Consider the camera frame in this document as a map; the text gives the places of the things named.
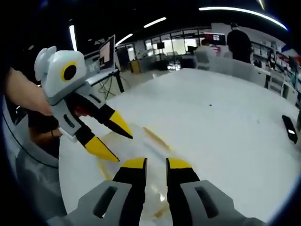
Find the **black phone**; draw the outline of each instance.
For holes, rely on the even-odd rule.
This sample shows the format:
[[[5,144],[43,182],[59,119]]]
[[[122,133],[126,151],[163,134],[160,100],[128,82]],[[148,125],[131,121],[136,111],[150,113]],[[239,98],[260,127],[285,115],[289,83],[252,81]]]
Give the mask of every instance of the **black phone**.
[[[293,126],[292,120],[285,115],[282,115],[282,120],[284,122],[288,138],[296,144],[298,137],[297,137],[296,130]]]

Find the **ceiling light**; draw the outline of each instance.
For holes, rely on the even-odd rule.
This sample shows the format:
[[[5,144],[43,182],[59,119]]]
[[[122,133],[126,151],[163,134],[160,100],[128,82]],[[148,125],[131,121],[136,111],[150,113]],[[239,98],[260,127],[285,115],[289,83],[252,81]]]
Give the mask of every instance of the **ceiling light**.
[[[119,42],[116,43],[115,46],[118,46],[120,43],[122,43],[124,40],[128,39],[129,37],[131,37],[133,34],[128,34],[126,37],[122,38]]]
[[[215,33],[215,32],[203,32],[203,34],[219,34],[219,35],[225,35],[223,33]]]
[[[75,32],[74,32],[74,25],[71,25],[71,26],[69,27],[69,31],[70,31],[70,36],[71,36],[71,41],[72,41],[73,49],[74,49],[75,51],[77,51],[76,40],[75,40]]]
[[[257,0],[261,6],[261,8],[264,10],[263,0]]]
[[[153,22],[150,22],[149,24],[144,25],[143,27],[144,27],[144,28],[150,27],[150,26],[152,26],[152,25],[154,25],[154,24],[156,24],[156,23],[159,23],[159,22],[161,22],[161,21],[163,21],[163,20],[166,20],[166,17],[162,17],[162,18],[160,18],[160,19],[158,19],[158,20],[155,20],[155,21],[153,21]]]
[[[280,23],[279,21],[269,17],[269,16],[266,16],[264,14],[261,14],[261,13],[257,13],[257,12],[254,12],[254,11],[250,11],[250,10],[247,10],[247,9],[242,9],[242,8],[234,8],[234,7],[203,7],[203,8],[198,8],[200,11],[207,11],[207,10],[231,10],[231,11],[238,11],[238,12],[243,12],[243,13],[249,13],[249,14],[253,14],[253,15],[256,15],[256,16],[260,16],[264,19],[267,19],[267,20],[270,20],[271,22],[279,25],[280,27],[287,29],[287,27],[285,27],[282,23]]]

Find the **ceiling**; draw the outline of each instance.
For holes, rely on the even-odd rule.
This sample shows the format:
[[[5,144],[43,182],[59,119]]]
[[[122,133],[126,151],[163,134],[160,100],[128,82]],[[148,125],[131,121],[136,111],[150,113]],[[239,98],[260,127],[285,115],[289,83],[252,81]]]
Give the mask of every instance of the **ceiling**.
[[[156,34],[194,26],[210,26],[212,22],[236,22],[240,26],[254,28],[271,34],[301,52],[299,25],[296,23],[298,9],[290,0],[33,0],[22,5],[24,29],[23,48],[56,45],[58,49],[72,49],[69,25],[75,26],[78,50],[84,54],[97,50],[95,40],[116,34],[116,41],[129,33],[134,35],[126,42],[146,39]],[[273,23],[246,13],[231,11],[203,11],[199,7],[230,6],[245,8],[270,15],[284,23],[289,32]],[[165,16],[167,20],[149,28],[147,23]]]

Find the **robotic arm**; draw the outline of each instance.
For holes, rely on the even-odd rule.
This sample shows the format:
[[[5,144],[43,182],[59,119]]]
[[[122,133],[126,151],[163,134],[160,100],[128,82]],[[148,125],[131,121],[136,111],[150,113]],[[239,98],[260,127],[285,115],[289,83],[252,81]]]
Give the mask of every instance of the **robotic arm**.
[[[55,46],[44,48],[36,58],[34,70],[53,116],[59,121],[60,131],[70,140],[78,140],[89,153],[119,162],[118,157],[74,114],[75,106],[81,106],[99,123],[116,133],[133,138],[119,113],[110,108],[105,99],[86,82],[88,78],[83,54],[77,51],[56,51]]]
[[[80,198],[58,226],[138,226],[145,201],[146,158],[123,163],[112,181],[106,180]],[[166,159],[167,201],[174,226],[264,226],[234,208],[233,200],[207,180],[200,181],[185,161]]]

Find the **robot eye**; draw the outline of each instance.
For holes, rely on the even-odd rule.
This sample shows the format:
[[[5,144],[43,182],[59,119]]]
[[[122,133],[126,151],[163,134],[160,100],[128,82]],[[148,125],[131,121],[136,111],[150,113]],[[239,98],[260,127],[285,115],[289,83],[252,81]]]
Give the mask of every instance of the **robot eye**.
[[[75,73],[76,73],[76,65],[75,64],[68,65],[63,70],[62,79],[64,81],[69,81],[75,76]]]

